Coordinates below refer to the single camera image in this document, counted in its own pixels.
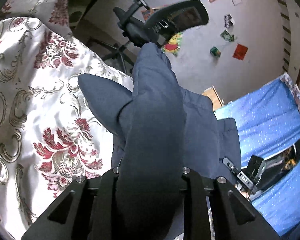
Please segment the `photo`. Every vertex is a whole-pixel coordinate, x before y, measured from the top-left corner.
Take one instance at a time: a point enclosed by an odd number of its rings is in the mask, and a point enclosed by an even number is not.
[[[225,41],[229,41],[229,42],[233,42],[234,41],[234,35],[231,35],[227,30],[224,30],[220,36],[225,40]]]

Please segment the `card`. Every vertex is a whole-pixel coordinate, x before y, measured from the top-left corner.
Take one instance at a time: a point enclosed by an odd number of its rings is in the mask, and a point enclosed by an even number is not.
[[[231,26],[235,24],[234,19],[230,14],[225,15],[225,28],[229,29]]]
[[[224,30],[220,36],[225,40],[225,41],[229,41],[229,42],[233,42],[234,41],[234,35],[231,35],[227,30]]]
[[[235,52],[233,54],[233,57],[237,58],[239,60],[243,60],[247,54],[247,51],[248,51],[248,48],[246,46],[238,44],[237,48],[235,49]]]

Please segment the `office chair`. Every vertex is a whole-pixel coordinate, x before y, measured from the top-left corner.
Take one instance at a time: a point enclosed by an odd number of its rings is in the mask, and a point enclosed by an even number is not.
[[[124,50],[131,42],[140,48],[148,42],[153,42],[158,47],[162,47],[174,34],[195,26],[206,25],[209,21],[208,13],[199,0],[187,0],[155,11],[143,23],[132,17],[132,15],[140,7],[145,7],[148,10],[150,10],[150,7],[144,0],[134,1],[135,3],[130,6],[127,12],[119,7],[115,7],[113,10],[120,20],[118,26],[123,30],[122,35],[129,38],[126,44],[120,47],[117,44],[112,46],[94,38],[90,38],[87,42],[87,47],[95,42],[110,50],[111,53],[101,59],[103,61],[111,58],[120,59],[119,61],[125,74],[127,74],[125,61],[132,67],[134,65],[133,61],[124,53]]]

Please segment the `yellow cartoon picture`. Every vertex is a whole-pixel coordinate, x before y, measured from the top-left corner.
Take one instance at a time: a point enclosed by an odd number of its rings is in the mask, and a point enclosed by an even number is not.
[[[178,55],[178,51],[180,50],[180,45],[182,41],[182,32],[177,33],[172,36],[170,41],[163,46],[162,51],[163,52],[170,52],[174,55]]]

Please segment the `red envelope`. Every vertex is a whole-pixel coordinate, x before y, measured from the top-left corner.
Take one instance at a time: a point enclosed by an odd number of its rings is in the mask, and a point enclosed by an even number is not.
[[[246,46],[238,44],[237,48],[235,49],[235,52],[233,54],[233,57],[237,58],[239,60],[243,60],[247,54],[247,51],[248,51],[248,48]]]

